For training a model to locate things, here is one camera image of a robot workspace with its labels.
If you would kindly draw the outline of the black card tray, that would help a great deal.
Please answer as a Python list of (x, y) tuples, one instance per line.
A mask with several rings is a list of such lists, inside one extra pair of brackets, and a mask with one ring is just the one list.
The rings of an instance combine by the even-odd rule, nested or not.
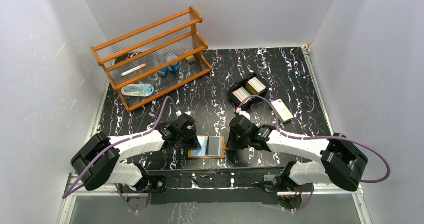
[(247, 99), (249, 96), (256, 95), (265, 98), (270, 88), (268, 81), (253, 72), (245, 78), (236, 81), (226, 95), (236, 107), (248, 108), (256, 102), (256, 99)]

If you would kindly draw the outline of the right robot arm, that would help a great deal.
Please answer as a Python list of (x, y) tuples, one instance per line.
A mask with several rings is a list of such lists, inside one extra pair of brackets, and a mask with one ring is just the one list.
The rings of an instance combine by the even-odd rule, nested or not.
[(227, 147), (243, 150), (290, 154), (308, 162), (289, 162), (281, 175), (266, 175), (257, 183), (267, 192), (295, 191), (306, 184), (334, 184), (342, 190), (358, 190), (368, 158), (342, 136), (310, 137), (278, 130), (271, 125), (257, 126), (241, 111), (230, 122)]

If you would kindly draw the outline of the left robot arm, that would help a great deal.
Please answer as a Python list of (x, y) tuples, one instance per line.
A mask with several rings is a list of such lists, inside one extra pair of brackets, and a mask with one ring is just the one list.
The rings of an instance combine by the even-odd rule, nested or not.
[(176, 147), (200, 148), (196, 121), (187, 113), (182, 113), (175, 121), (160, 123), (153, 131), (112, 137), (99, 132), (74, 155), (70, 164), (87, 191), (110, 183), (144, 192), (149, 187), (157, 187), (158, 176), (148, 174), (137, 164), (123, 161)]

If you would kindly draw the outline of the dark grey card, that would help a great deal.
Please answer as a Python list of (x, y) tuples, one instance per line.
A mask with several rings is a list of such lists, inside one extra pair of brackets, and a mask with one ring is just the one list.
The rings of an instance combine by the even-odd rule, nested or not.
[(207, 154), (218, 157), (222, 152), (222, 138), (220, 136), (210, 136), (207, 143)]

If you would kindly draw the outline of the white card stack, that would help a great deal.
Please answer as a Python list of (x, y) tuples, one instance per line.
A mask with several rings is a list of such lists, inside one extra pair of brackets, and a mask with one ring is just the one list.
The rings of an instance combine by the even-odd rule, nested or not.
[(231, 94), (234, 97), (234, 102), (236, 103), (237, 106), (240, 105), (245, 99), (247, 99), (251, 95), (242, 86), (238, 89), (235, 89)]
[(256, 77), (249, 79), (246, 82), (245, 88), (253, 95), (258, 95), (262, 91), (265, 91), (266, 86), (260, 82)]

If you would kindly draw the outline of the orange card holder wallet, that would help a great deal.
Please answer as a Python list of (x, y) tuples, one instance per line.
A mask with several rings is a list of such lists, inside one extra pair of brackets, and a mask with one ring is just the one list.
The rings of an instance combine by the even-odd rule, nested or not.
[[(208, 155), (208, 139), (209, 137), (221, 137), (221, 156), (209, 156)], [(226, 142), (223, 136), (205, 136), (198, 135), (197, 139), (200, 144), (200, 148), (191, 149), (188, 151), (188, 157), (191, 159), (224, 159), (226, 155)]]

